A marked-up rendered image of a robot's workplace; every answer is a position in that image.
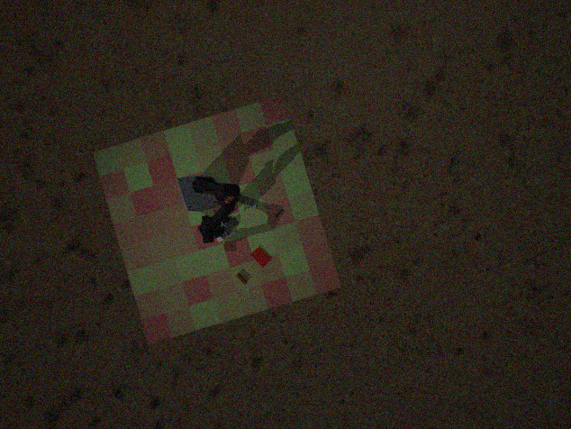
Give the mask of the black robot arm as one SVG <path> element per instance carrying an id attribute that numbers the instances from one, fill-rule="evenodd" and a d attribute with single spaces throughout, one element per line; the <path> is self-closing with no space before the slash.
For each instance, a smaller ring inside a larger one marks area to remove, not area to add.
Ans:
<path id="1" fill-rule="evenodd" d="M 239 200 L 240 188 L 237 184 L 221 184 L 215 182 L 211 178 L 205 177 L 195 177 L 195 181 L 192 181 L 192 186 L 194 192 L 204 192 L 204 191 L 219 191 L 219 198 L 222 202 L 222 207 L 217 211 L 217 213 L 209 217 L 209 215 L 202 216 L 201 226 L 203 228 L 203 243 L 213 242 L 213 237 L 217 238 L 224 234 L 225 230 L 222 225 L 222 220 L 232 211 Z M 224 201 L 225 196 L 234 196 L 230 204 L 226 204 Z"/>

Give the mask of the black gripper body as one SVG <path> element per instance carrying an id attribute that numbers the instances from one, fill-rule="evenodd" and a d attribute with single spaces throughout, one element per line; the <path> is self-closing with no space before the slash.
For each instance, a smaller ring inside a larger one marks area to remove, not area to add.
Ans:
<path id="1" fill-rule="evenodd" d="M 227 216 L 222 220 L 222 222 L 223 222 L 223 223 L 226 223 L 226 222 L 228 222 L 228 221 L 230 221 L 230 218 L 229 218 L 228 215 L 227 215 Z M 201 225 L 198 226 L 198 230 L 199 230 L 200 234 L 203 235 L 203 231 L 204 231 L 204 230 L 203 230 L 203 228 L 202 228 Z"/>

